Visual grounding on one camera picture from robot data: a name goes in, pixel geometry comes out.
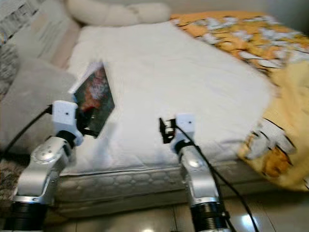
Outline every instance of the mattress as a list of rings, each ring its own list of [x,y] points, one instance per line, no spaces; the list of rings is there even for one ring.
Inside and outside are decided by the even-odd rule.
[[[75,162],[62,173],[62,201],[182,189],[159,117],[194,113],[195,140],[205,155],[217,163],[237,160],[271,95],[258,71],[170,22],[84,27],[68,71],[81,78],[94,60],[106,63],[116,108],[99,137],[86,136],[76,148]]]

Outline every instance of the patterned blanket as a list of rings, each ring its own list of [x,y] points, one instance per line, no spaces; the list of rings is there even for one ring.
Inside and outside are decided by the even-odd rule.
[[[171,21],[257,68],[277,86],[238,156],[283,188],[309,190],[309,38],[256,12],[174,14]]]

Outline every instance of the floor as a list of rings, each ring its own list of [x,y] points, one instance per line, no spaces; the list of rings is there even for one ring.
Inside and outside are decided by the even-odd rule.
[[[260,232],[309,231],[309,194],[277,192],[246,197]],[[253,232],[245,210],[236,198],[226,207],[238,232]],[[193,232],[187,205],[92,217],[52,226],[47,232]]]

